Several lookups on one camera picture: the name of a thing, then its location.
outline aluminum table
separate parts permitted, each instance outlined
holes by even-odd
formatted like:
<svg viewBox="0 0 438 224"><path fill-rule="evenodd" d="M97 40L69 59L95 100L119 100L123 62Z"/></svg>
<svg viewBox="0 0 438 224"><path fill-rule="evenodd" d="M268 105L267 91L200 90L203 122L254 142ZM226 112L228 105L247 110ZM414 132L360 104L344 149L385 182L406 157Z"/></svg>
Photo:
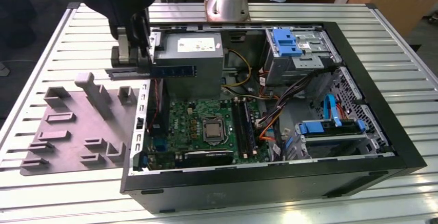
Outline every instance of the aluminum table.
<svg viewBox="0 0 438 224"><path fill-rule="evenodd" d="M203 4L153 4L151 20L204 21L203 10ZM107 20L84 5L72 4L0 131L0 222L414 224L438 217L438 81L380 12L351 4L251 4L250 12L254 21L339 24L429 166L351 197L155 216L119 193L120 168L21 176L19 166L44 114L47 88L79 90L73 80L80 72L92 72L107 89L140 83L108 79L104 69L111 67L116 41Z"/></svg>

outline blue connector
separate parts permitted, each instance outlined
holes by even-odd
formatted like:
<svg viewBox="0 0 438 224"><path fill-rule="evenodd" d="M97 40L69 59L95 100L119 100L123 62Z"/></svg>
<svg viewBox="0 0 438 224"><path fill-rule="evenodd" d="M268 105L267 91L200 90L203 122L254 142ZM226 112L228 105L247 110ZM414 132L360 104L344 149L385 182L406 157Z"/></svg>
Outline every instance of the blue connector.
<svg viewBox="0 0 438 224"><path fill-rule="evenodd" d="M290 138L288 138L288 140L287 140L287 142L286 142L286 148L284 148L286 150L287 150L287 148L290 147L292 141L294 141L294 138L292 138L292 136L290 136Z"/></svg>
<svg viewBox="0 0 438 224"><path fill-rule="evenodd" d="M307 133L307 127L304 124L299 124L299 131L300 131L300 134L306 134Z"/></svg>
<svg viewBox="0 0 438 224"><path fill-rule="evenodd" d="M296 45L296 38L288 29L272 29L272 40L279 48L279 56L300 56L303 54Z"/></svg>
<svg viewBox="0 0 438 224"><path fill-rule="evenodd" d="M300 134L306 133L323 133L322 123L319 121L310 121L299 124Z"/></svg>
<svg viewBox="0 0 438 224"><path fill-rule="evenodd" d="M367 130L364 122L359 119L359 120L355 121L355 123L358 123L358 127L360 129L360 132L364 132Z"/></svg>

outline red wire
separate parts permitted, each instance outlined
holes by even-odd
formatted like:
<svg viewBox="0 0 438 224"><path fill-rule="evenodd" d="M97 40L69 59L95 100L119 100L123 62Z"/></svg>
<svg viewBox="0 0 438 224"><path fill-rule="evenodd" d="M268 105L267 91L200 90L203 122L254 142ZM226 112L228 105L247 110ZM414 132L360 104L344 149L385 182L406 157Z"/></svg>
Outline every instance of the red wire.
<svg viewBox="0 0 438 224"><path fill-rule="evenodd" d="M157 109L159 109L159 96L157 96L157 80L153 79L155 81L155 100L156 100L156 110L155 110L155 115L153 115L153 118L152 118L152 122L148 126L148 131L151 131L151 128L152 128L152 125L153 125L153 122L155 122L155 119L156 119L156 116L157 116Z"/></svg>

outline wire bundle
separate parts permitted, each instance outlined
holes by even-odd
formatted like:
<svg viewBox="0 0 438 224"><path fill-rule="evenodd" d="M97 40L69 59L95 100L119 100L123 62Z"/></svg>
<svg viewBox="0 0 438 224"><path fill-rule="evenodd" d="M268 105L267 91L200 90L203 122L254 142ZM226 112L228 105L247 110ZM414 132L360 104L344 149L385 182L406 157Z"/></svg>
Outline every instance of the wire bundle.
<svg viewBox="0 0 438 224"><path fill-rule="evenodd" d="M275 123L275 121L278 120L278 118L280 117L282 114L282 110L287 104L287 101L290 100L291 97L294 97L294 95L296 95L308 85L310 81L312 80L312 78L322 74L322 73L328 73L332 72L336 69L336 67L330 67L326 69L320 69L320 70L314 70L312 72L310 72L303 78L300 78L284 91L283 95L279 97L279 100L276 101L275 104L275 108L271 112L268 112L262 119L259 120L259 124L264 123L267 120L270 120L270 123L267 124L267 126L264 127L259 139L268 139L268 140L275 140L271 137L266 137L264 133L267 131L267 129L272 126L272 124Z"/></svg>

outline floor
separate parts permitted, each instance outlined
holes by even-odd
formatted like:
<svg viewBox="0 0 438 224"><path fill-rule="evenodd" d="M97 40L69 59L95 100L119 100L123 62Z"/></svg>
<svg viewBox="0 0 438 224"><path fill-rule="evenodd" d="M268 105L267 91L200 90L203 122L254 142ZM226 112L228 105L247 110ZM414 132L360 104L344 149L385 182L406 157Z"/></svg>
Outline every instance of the floor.
<svg viewBox="0 0 438 224"><path fill-rule="evenodd" d="M11 70L8 77L0 77L0 127L20 95L36 61L44 51L47 42L65 11L65 7L69 2L76 2L79 0L31 1L37 12L37 17L31 23L37 36L36 41L25 48L9 49L0 38L0 62L3 62ZM176 1L200 2L202 0ZM418 55L433 72L438 74L438 25L430 25L426 20L421 21L406 40L410 44L422 44Z"/></svg>

